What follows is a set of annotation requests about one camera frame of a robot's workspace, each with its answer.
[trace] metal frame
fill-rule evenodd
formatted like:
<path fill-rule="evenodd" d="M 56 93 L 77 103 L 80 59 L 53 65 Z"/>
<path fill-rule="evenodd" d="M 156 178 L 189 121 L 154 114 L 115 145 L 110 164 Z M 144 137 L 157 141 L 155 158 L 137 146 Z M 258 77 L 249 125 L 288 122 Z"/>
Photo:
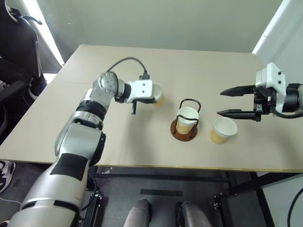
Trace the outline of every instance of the metal frame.
<path fill-rule="evenodd" d="M 138 174 L 101 174 L 97 173 L 95 168 L 94 176 L 96 178 L 141 178 L 141 179 L 153 179 L 153 180 L 174 180 L 174 181 L 201 181 L 201 182 L 217 182 L 227 183 L 229 188 L 214 196 L 214 207 L 221 214 L 221 219 L 224 227 L 233 227 L 231 213 L 228 206 L 227 199 L 229 197 L 237 196 L 241 193 L 246 193 L 255 190 L 264 220 L 267 227 L 274 227 L 269 207 L 267 205 L 262 187 L 269 186 L 274 183 L 278 183 L 283 180 L 289 180 L 290 178 L 298 177 L 301 173 L 268 173 L 258 177 L 256 173 L 250 173 L 251 180 L 237 184 L 235 172 L 225 172 L 226 177 L 203 177 L 203 176 L 183 176 L 183 175 L 138 175 Z M 84 227 L 92 227 L 95 219 L 96 212 L 98 210 L 100 200 L 95 201 L 90 205 L 85 216 Z"/>

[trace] wire cup holder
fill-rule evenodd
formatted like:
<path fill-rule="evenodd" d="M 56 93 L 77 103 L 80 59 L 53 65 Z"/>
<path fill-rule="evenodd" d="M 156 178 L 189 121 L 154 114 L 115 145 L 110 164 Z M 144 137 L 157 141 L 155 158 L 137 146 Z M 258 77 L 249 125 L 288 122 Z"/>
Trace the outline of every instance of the wire cup holder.
<path fill-rule="evenodd" d="M 200 112 L 200 110 L 201 110 L 201 104 L 200 104 L 200 102 L 197 101 L 197 100 L 195 100 L 195 99 L 192 99 L 192 98 L 183 99 L 181 101 L 181 103 L 180 103 L 179 109 L 181 109 L 182 104 L 185 101 L 196 102 L 199 105 L 199 108 L 198 108 L 197 112 L 198 113 Z M 185 120 L 188 120 L 188 121 L 196 121 L 196 124 L 192 127 L 192 129 L 189 131 L 188 134 L 181 134 L 181 133 L 179 133 L 177 131 L 177 123 L 178 123 L 179 117 L 181 117 L 181 118 L 183 118 Z M 198 124 L 199 124 L 199 120 L 197 118 L 187 118 L 187 117 L 179 114 L 179 115 L 177 115 L 176 119 L 171 123 L 171 125 L 170 125 L 170 132 L 173 135 L 173 137 L 175 137 L 176 139 L 178 139 L 180 141 L 190 141 L 190 140 L 192 140 L 197 135 L 197 132 L 198 132 L 197 125 Z"/>

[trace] paper cup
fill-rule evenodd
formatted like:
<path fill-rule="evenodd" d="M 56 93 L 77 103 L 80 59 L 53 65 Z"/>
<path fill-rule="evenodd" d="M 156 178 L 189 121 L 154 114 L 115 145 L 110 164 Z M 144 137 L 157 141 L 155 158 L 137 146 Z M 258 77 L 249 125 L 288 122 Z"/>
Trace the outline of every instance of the paper cup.
<path fill-rule="evenodd" d="M 156 103 L 154 103 L 155 106 L 162 106 L 165 102 L 165 96 L 163 93 L 162 88 L 159 84 L 153 84 L 152 85 L 152 94 L 153 97 L 156 100 Z"/>
<path fill-rule="evenodd" d="M 214 121 L 214 128 L 210 134 L 210 139 L 214 143 L 224 143 L 237 132 L 238 127 L 233 120 L 227 117 L 219 117 Z"/>
<path fill-rule="evenodd" d="M 180 108 L 177 112 L 177 115 L 182 115 L 187 118 L 196 118 L 199 119 L 199 113 L 192 107 L 184 106 Z M 186 120 L 182 117 L 178 117 L 177 122 L 177 131 L 180 134 L 188 134 L 197 121 Z"/>

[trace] wooden table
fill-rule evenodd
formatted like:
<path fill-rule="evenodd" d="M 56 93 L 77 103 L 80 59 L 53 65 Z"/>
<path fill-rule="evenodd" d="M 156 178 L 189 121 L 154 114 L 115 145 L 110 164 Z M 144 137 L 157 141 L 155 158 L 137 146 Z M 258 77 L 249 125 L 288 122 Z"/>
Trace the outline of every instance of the wooden table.
<path fill-rule="evenodd" d="M 251 110 L 253 96 L 220 96 L 231 87 L 254 84 L 263 66 L 249 53 L 160 50 L 81 45 L 0 146 L 0 159 L 52 163 L 56 136 L 84 93 L 121 58 L 140 59 L 166 97 L 162 107 L 112 101 L 105 116 L 107 140 L 99 166 L 152 166 L 241 171 L 303 171 L 303 120 L 272 115 L 261 122 L 235 120 L 238 134 L 224 144 L 209 139 L 216 112 Z M 114 71 L 125 82 L 142 73 L 134 61 Z M 200 101 L 198 135 L 181 142 L 170 133 L 182 99 Z"/>

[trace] chair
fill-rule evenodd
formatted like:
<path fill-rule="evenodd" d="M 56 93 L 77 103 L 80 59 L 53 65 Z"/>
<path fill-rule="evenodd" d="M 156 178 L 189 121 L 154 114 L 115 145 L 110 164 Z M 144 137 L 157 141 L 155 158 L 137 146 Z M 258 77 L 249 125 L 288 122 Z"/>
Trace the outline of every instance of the chair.
<path fill-rule="evenodd" d="M 17 9 L 8 8 L 6 0 L 0 0 L 0 80 L 7 84 L 0 90 L 0 111 L 4 111 L 3 119 L 8 112 L 9 120 L 13 121 L 11 129 L 46 87 L 37 35 L 28 20 L 41 24 Z"/>

